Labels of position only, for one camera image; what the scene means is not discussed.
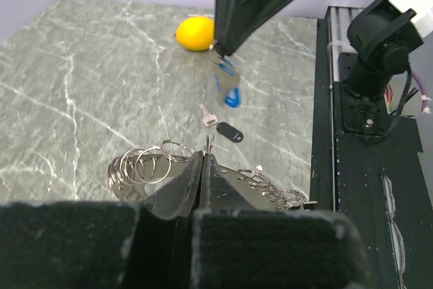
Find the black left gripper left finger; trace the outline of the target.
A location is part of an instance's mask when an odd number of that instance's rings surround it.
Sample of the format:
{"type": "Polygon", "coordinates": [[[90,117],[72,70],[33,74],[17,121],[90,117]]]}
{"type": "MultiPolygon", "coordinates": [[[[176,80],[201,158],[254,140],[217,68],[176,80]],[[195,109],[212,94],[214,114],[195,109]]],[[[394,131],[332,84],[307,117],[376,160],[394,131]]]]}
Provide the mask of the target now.
{"type": "Polygon", "coordinates": [[[161,220],[189,216],[200,196],[203,152],[195,152],[179,175],[143,201],[143,206],[161,220]]]}

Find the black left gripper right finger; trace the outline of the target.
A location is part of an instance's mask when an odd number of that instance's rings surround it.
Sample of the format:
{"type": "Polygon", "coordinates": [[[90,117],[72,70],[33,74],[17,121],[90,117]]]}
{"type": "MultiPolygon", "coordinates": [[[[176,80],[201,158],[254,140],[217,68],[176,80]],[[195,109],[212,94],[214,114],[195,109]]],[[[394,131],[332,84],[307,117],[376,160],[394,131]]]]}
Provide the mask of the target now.
{"type": "Polygon", "coordinates": [[[261,217],[271,213],[270,206],[263,209],[264,199],[258,207],[245,198],[246,182],[237,180],[233,185],[223,174],[215,156],[207,154],[202,165],[199,218],[261,217]]]}

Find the blue key tag key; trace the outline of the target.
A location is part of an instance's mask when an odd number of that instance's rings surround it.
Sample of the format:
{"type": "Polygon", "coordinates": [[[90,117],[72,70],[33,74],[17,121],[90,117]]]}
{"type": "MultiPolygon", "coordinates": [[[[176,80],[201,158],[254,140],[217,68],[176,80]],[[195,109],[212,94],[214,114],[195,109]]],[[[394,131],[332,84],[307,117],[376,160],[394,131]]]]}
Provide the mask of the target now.
{"type": "Polygon", "coordinates": [[[209,47],[212,58],[212,72],[216,82],[216,100],[220,106],[237,108],[241,104],[240,74],[226,56],[217,53],[214,44],[209,47]]]}

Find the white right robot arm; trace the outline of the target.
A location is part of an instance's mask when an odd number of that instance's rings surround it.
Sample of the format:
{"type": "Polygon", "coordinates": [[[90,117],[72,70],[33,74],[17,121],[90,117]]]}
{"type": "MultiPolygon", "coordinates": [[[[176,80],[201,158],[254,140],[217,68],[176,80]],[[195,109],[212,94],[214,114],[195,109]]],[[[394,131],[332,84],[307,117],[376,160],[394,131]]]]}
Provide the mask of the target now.
{"type": "MultiPolygon", "coordinates": [[[[222,60],[293,0],[215,0],[214,50],[222,60]]],[[[349,24],[357,67],[346,79],[358,96],[379,96],[389,78],[411,73],[409,54],[432,33],[432,0],[375,0],[349,24]]]]}

